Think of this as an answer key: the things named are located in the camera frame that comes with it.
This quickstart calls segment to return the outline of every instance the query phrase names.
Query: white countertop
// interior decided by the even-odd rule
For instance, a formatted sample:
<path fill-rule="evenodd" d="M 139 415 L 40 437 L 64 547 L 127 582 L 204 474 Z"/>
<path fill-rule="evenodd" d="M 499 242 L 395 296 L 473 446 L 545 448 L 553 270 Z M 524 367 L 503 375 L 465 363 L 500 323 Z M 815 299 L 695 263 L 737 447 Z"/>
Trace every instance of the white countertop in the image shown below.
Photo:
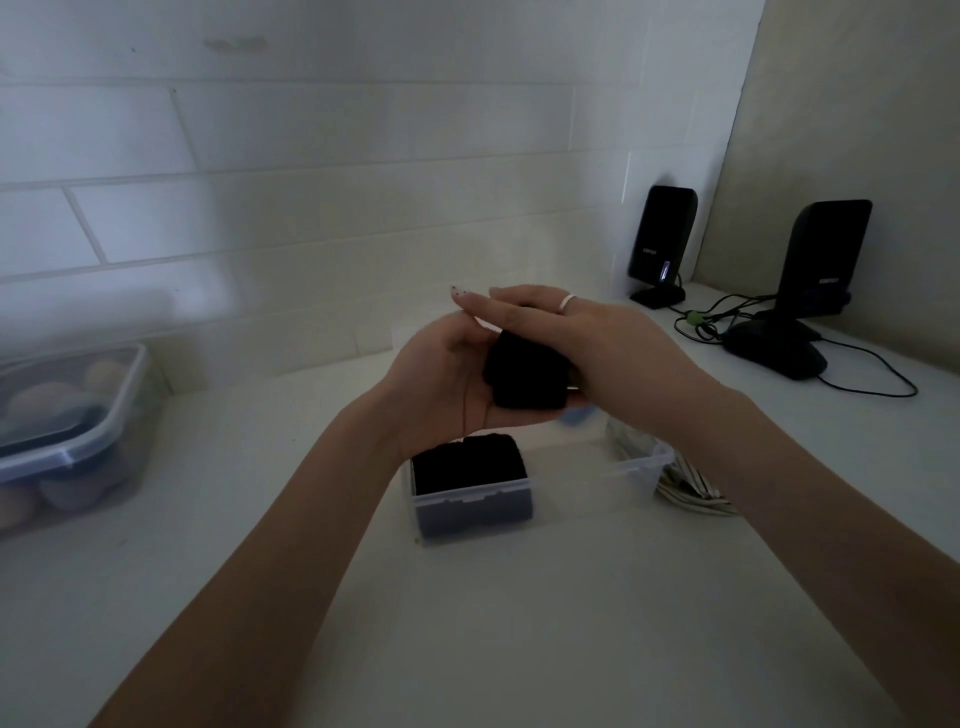
<path fill-rule="evenodd" d="M 689 288 L 690 304 L 716 298 Z M 675 314 L 655 317 L 670 328 Z M 682 343 L 856 488 L 960 556 L 960 378 L 891 354 L 921 394 L 868 398 Z M 898 385 L 866 354 L 819 346 L 838 383 Z M 175 398 L 135 497 L 0 541 L 0 722 L 90 720 L 392 357 Z M 318 638 L 295 725 L 586 724 L 900 718 L 742 519 L 657 499 L 425 548 L 395 482 Z"/>

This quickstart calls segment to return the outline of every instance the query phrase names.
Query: clear plastic container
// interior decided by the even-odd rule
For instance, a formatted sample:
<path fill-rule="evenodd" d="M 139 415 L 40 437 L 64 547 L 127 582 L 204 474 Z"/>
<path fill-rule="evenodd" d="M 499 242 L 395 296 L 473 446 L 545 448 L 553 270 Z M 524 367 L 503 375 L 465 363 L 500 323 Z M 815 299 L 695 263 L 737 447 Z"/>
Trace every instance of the clear plastic container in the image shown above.
<path fill-rule="evenodd" d="M 576 429 L 557 423 L 494 430 L 514 437 L 527 477 L 417 495 L 411 462 L 401 470 L 404 496 L 424 543 L 598 516 L 653 499 L 674 451 L 597 412 Z"/>
<path fill-rule="evenodd" d="M 0 532 L 55 522 L 135 481 L 168 395 L 141 344 L 0 369 Z"/>

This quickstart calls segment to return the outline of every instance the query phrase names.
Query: folded black sock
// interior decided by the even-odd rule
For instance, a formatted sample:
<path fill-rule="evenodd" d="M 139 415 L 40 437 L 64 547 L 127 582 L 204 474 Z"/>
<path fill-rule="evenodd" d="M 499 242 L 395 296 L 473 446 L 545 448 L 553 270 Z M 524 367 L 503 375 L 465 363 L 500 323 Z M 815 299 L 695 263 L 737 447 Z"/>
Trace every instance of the folded black sock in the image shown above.
<path fill-rule="evenodd" d="M 527 476 L 523 457 L 510 435 L 479 435 L 447 443 L 413 458 L 415 496 L 476 485 L 521 480 Z M 417 507 L 425 538 L 465 531 L 477 525 L 529 521 L 533 497 L 529 488 L 462 501 L 447 500 Z"/>
<path fill-rule="evenodd" d="M 492 387 L 498 407 L 563 409 L 570 360 L 543 344 L 502 331 L 487 354 L 483 379 Z"/>

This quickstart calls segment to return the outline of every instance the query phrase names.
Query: black mouse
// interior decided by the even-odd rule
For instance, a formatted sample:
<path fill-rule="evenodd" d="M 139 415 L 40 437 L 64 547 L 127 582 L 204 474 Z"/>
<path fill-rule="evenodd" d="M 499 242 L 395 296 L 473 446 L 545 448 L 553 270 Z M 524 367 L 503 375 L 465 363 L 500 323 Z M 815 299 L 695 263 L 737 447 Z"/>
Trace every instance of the black mouse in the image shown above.
<path fill-rule="evenodd" d="M 813 379 L 827 368 L 827 360 L 802 337 L 776 321 L 745 321 L 721 336 L 723 348 L 798 381 Z"/>

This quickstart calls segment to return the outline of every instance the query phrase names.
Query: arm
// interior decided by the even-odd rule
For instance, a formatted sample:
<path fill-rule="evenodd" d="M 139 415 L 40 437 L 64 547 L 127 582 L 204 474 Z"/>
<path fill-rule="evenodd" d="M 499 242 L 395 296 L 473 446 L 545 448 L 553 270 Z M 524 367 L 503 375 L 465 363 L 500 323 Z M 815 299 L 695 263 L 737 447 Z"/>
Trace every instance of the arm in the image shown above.
<path fill-rule="evenodd" d="M 480 375 L 493 338 L 463 313 L 418 333 L 383 381 L 334 419 L 91 726 L 282 724 L 330 602 L 400 464 L 477 429 L 560 414 L 492 405 Z"/>
<path fill-rule="evenodd" d="M 714 389 L 673 438 L 750 522 L 904 713 L 960 723 L 960 565 Z"/>
<path fill-rule="evenodd" d="M 348 406 L 92 725 L 278 725 L 400 465 L 376 395 Z"/>
<path fill-rule="evenodd" d="M 733 502 L 904 712 L 960 724 L 960 565 L 823 466 L 639 311 L 543 286 L 468 313 L 565 354 L 588 397 L 675 445 Z"/>

